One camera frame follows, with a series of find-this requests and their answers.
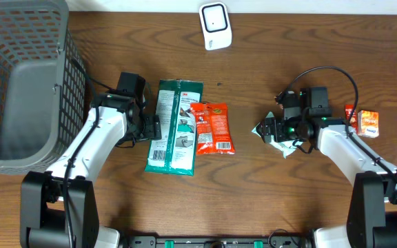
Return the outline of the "orange tissue packet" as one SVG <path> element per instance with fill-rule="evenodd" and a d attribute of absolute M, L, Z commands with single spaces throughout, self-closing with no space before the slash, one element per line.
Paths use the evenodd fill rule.
<path fill-rule="evenodd" d="M 358 113 L 358 135 L 368 138 L 379 136 L 379 113 L 361 110 Z"/>

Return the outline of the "green white 3M package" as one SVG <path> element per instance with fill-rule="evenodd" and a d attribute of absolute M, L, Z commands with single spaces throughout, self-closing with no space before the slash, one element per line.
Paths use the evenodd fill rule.
<path fill-rule="evenodd" d="M 203 86 L 202 82 L 181 79 L 159 82 L 156 115 L 161 139 L 150 143 L 146 172 L 194 175 L 196 121 L 191 104 L 201 102 Z"/>

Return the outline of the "red Nescafe coffee pack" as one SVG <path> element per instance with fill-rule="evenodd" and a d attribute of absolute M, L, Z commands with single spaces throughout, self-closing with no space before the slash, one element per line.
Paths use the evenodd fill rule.
<path fill-rule="evenodd" d="M 196 121 L 196 154 L 235 154 L 226 103 L 192 103 Z"/>

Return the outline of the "red Nescafe stick sachet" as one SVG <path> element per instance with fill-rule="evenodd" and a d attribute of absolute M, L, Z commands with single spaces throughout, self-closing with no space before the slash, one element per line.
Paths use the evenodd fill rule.
<path fill-rule="evenodd" d="M 353 112 L 353 105 L 345 105 L 345 116 L 355 132 L 358 131 L 358 119 L 355 112 Z"/>

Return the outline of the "mint green wet wipes pack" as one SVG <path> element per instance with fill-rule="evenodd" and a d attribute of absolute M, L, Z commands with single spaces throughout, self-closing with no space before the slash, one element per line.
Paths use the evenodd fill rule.
<path fill-rule="evenodd" d="M 269 117 L 274 117 L 274 114 L 273 114 L 272 112 L 269 112 L 269 113 L 266 115 L 266 118 L 269 118 Z M 254 129 L 252 130 L 252 133 L 254 133 L 255 135 L 261 137 L 259 131 L 257 131 L 257 127 L 259 127 L 259 125 L 260 125 L 260 123 L 258 123 L 258 124 L 254 127 Z M 296 142 L 296 145 L 302 145 L 302 143 L 303 143 L 303 142 L 300 142 L 300 141 L 299 141 L 299 142 Z M 297 149 L 297 146 L 292 145 L 292 144 L 293 144 L 293 141 L 284 141 L 284 142 L 281 142 L 281 143 L 277 143 L 277 142 L 273 141 L 272 138 L 271 138 L 271 141 L 270 141 L 270 142 L 266 142 L 266 144 L 269 144 L 269 145 L 271 145 L 272 147 L 274 147 L 275 149 L 281 151 L 282 154 L 283 154 L 283 158 L 287 158 L 287 156 L 289 156 L 290 154 L 292 154 L 293 152 L 295 152 L 296 149 Z"/>

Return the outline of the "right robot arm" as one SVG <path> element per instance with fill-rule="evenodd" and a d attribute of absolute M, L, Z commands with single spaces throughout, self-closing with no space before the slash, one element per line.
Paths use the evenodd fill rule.
<path fill-rule="evenodd" d="M 255 128 L 265 143 L 301 148 L 303 142 L 334 162 L 352 184 L 347 222 L 320 228 L 298 247 L 397 247 L 397 166 L 384 161 L 341 117 L 332 116 L 327 90 L 281 93 L 283 116 L 269 113 Z"/>

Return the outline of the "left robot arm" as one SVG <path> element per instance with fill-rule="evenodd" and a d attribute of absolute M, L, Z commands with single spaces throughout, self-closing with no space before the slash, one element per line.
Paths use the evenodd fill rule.
<path fill-rule="evenodd" d="M 102 93 L 63 155 L 44 172 L 28 172 L 21 184 L 22 247 L 110 247 L 121 245 L 119 231 L 102 227 L 94 184 L 110 155 L 123 143 L 161 139 L 156 114 L 144 114 L 140 98 Z"/>

